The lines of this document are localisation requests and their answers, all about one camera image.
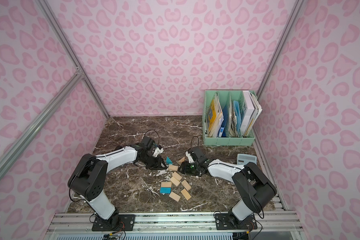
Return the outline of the wooden triangle block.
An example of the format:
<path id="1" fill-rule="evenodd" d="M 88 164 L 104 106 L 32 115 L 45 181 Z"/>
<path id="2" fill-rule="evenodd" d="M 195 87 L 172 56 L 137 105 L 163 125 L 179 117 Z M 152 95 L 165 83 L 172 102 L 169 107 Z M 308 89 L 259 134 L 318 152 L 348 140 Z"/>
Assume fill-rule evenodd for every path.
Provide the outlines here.
<path id="1" fill-rule="evenodd" d="M 178 161 L 178 165 L 180 166 L 184 161 L 185 161 L 185 157 L 182 157 L 182 158 Z"/>

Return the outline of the teal triangle block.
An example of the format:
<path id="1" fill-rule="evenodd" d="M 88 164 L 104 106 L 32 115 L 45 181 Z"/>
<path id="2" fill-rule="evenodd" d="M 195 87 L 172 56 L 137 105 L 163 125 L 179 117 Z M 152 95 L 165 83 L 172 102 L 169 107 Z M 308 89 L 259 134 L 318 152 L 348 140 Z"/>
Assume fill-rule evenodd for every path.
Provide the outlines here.
<path id="1" fill-rule="evenodd" d="M 169 157 L 166 158 L 166 164 L 167 165 L 172 165 L 173 162 L 171 161 L 171 159 Z"/>

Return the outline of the wooden block top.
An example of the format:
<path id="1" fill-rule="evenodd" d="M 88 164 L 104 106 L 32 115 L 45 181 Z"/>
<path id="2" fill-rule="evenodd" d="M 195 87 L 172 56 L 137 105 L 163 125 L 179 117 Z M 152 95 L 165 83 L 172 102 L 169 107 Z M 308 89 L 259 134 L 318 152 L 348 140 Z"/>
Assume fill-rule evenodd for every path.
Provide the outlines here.
<path id="1" fill-rule="evenodd" d="M 168 166 L 168 169 L 169 169 L 170 171 L 176 172 L 176 171 L 178 171 L 179 167 L 178 167 L 178 166 L 175 166 L 175 165 L 169 165 L 169 166 Z"/>

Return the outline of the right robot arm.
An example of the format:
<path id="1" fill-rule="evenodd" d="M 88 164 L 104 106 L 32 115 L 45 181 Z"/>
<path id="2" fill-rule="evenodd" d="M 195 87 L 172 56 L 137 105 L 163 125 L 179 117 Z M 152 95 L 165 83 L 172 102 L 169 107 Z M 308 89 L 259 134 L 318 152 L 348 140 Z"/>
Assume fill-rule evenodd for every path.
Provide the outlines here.
<path id="1" fill-rule="evenodd" d="M 260 214 L 277 194 L 274 184 L 265 176 L 257 164 L 235 165 L 221 160 L 209 159 L 199 147 L 186 152 L 179 170 L 182 174 L 210 175 L 234 183 L 241 200 L 229 210 L 229 220 L 233 225 L 241 224 L 248 216 Z"/>

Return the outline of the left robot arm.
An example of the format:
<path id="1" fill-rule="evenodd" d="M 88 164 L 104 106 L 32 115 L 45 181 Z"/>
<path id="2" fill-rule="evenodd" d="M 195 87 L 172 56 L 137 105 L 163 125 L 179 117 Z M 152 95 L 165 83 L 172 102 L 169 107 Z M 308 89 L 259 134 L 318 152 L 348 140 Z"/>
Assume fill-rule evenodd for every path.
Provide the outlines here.
<path id="1" fill-rule="evenodd" d="M 166 170 L 166 161 L 161 156 L 163 152 L 161 145 L 144 136 L 139 143 L 107 154 L 85 154 L 68 180 L 69 191 L 74 191 L 85 200 L 97 217 L 108 221 L 116 217 L 117 209 L 104 192 L 107 173 L 125 164 L 137 162 L 143 163 L 149 170 Z"/>

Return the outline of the wooden block above teal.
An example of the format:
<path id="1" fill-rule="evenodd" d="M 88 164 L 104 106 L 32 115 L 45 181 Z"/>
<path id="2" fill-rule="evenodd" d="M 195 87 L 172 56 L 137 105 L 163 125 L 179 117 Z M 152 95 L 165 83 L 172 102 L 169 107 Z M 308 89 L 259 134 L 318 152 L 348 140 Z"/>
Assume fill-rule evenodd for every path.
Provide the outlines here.
<path id="1" fill-rule="evenodd" d="M 161 188 L 171 188 L 172 187 L 172 182 L 162 182 L 161 183 Z"/>

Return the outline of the teal rectangular block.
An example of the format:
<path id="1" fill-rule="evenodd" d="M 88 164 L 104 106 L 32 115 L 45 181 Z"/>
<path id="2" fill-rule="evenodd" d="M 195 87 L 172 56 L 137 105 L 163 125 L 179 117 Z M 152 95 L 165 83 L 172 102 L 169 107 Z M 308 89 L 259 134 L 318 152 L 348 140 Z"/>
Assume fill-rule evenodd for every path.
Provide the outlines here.
<path id="1" fill-rule="evenodd" d="M 171 188 L 169 188 L 169 187 L 161 187 L 160 188 L 160 193 L 161 194 L 170 194 L 171 193 Z"/>

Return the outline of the wooden block bottom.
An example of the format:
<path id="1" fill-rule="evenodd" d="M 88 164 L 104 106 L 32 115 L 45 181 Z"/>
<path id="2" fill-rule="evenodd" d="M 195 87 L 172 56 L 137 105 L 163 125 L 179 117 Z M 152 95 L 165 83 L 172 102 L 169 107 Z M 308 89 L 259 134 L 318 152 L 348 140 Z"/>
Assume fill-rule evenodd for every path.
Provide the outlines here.
<path id="1" fill-rule="evenodd" d="M 176 202 L 179 202 L 179 200 L 181 199 L 181 196 L 179 196 L 178 194 L 176 194 L 176 193 L 174 193 L 174 192 L 171 192 L 171 193 L 169 194 L 169 197 L 170 197 L 171 199 L 173 199 L 174 201 L 176 201 Z"/>

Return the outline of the grey calculator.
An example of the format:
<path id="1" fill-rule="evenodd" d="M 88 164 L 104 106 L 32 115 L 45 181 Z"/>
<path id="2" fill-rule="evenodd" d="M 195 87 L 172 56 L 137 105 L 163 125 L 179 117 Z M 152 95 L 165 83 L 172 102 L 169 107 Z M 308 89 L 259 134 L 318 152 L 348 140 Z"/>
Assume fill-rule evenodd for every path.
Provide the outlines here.
<path id="1" fill-rule="evenodd" d="M 257 156 L 248 155 L 248 154 L 238 154 L 237 155 L 237 165 L 246 165 L 248 163 L 257 164 Z"/>

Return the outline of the yellow book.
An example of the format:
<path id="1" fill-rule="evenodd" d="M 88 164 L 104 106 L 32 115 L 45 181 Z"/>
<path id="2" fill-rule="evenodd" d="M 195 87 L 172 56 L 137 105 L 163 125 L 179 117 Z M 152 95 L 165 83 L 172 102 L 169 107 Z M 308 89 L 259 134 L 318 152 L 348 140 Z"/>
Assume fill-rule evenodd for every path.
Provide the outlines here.
<path id="1" fill-rule="evenodd" d="M 218 93 L 214 94 L 208 114 L 206 115 L 207 136 L 217 138 L 223 123 L 224 116 Z"/>

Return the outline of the green file organizer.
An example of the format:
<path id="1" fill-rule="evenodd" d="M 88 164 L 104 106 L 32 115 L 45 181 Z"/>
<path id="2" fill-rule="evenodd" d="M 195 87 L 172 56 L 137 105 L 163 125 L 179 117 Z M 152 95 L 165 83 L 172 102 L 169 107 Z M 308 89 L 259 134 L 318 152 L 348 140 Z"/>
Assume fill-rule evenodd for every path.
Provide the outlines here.
<path id="1" fill-rule="evenodd" d="M 251 146 L 255 141 L 253 131 L 245 135 L 229 134 L 229 117 L 237 116 L 234 103 L 240 107 L 245 100 L 242 90 L 206 90 L 203 108 L 203 140 L 206 146 Z"/>

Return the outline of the blue folder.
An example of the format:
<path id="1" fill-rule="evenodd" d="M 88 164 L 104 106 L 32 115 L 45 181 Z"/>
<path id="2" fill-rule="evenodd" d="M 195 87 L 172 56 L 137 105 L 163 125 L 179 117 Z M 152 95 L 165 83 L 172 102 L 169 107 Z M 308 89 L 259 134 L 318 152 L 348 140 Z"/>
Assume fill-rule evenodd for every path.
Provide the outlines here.
<path id="1" fill-rule="evenodd" d="M 234 129 L 236 130 L 237 135 L 239 135 L 241 122 L 242 122 L 239 102 L 233 101 L 233 107 L 234 107 Z"/>

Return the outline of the white book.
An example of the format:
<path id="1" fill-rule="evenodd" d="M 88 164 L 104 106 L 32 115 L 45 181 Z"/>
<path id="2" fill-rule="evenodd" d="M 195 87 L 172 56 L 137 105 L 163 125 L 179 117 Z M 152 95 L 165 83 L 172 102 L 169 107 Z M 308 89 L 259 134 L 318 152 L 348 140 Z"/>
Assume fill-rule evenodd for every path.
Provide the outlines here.
<path id="1" fill-rule="evenodd" d="M 257 96 L 252 92 L 243 91 L 243 97 L 243 113 L 240 131 L 242 137 L 248 137 L 263 109 Z"/>

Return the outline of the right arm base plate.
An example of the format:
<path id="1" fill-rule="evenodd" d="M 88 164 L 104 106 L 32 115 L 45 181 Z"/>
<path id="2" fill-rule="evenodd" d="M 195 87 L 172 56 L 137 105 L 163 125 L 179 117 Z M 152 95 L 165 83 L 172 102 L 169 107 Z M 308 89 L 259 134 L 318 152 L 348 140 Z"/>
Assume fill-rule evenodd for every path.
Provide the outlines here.
<path id="1" fill-rule="evenodd" d="M 254 215 L 249 215 L 244 220 L 239 220 L 233 214 L 215 212 L 214 218 L 217 230 L 245 230 L 251 232 L 258 229 Z"/>

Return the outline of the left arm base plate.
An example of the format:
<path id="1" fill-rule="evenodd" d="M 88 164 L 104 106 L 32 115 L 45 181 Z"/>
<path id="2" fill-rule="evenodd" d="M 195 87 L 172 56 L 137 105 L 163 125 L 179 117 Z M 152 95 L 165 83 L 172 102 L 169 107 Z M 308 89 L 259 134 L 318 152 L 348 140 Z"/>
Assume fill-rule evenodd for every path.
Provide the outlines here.
<path id="1" fill-rule="evenodd" d="M 132 231 L 135 224 L 135 215 L 113 214 L 108 220 L 104 220 L 95 214 L 93 232 L 119 232 Z"/>

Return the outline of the aluminium front rail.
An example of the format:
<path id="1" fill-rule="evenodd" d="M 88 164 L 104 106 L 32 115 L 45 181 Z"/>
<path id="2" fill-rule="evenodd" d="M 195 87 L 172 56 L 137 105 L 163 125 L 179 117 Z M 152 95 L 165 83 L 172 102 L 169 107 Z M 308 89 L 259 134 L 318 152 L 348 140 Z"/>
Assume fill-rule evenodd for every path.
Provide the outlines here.
<path id="1" fill-rule="evenodd" d="M 135 224 L 127 234 L 217 233 L 213 212 L 135 213 Z M 89 214 L 56 214 L 47 234 L 92 234 L 94 217 Z M 302 232 L 303 227 L 294 211 L 265 211 L 263 219 L 256 217 L 254 233 Z"/>

